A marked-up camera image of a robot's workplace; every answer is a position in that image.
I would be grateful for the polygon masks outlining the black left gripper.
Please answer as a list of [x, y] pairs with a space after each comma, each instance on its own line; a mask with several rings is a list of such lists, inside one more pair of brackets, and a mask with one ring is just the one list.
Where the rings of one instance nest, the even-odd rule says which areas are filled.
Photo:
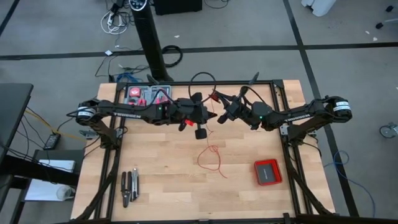
[[[202, 94], [200, 92], [194, 93], [190, 99], [196, 103], [197, 105], [193, 107], [193, 112], [192, 114], [188, 115], [188, 118], [186, 119], [186, 124], [189, 126], [193, 126], [196, 124], [197, 129], [195, 130], [195, 138], [196, 139], [206, 139], [207, 138], [207, 132], [206, 129], [202, 128], [202, 125], [205, 124], [205, 112], [206, 109], [203, 106], [202, 101]], [[208, 118], [213, 119], [217, 117], [216, 113], [207, 111]]]

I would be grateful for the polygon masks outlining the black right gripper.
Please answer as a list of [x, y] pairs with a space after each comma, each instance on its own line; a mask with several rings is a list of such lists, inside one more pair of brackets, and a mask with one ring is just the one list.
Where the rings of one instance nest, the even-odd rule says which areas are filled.
[[246, 86], [242, 86], [239, 92], [239, 95], [226, 95], [219, 91], [215, 91], [214, 95], [221, 101], [223, 104], [223, 109], [225, 113], [221, 115], [217, 122], [220, 124], [224, 124], [227, 119], [231, 121], [236, 120], [237, 118], [244, 121], [246, 124], [248, 123], [248, 114], [247, 114], [247, 107], [245, 104], [242, 103], [242, 99], [244, 98], [245, 94], [247, 93], [248, 88]]

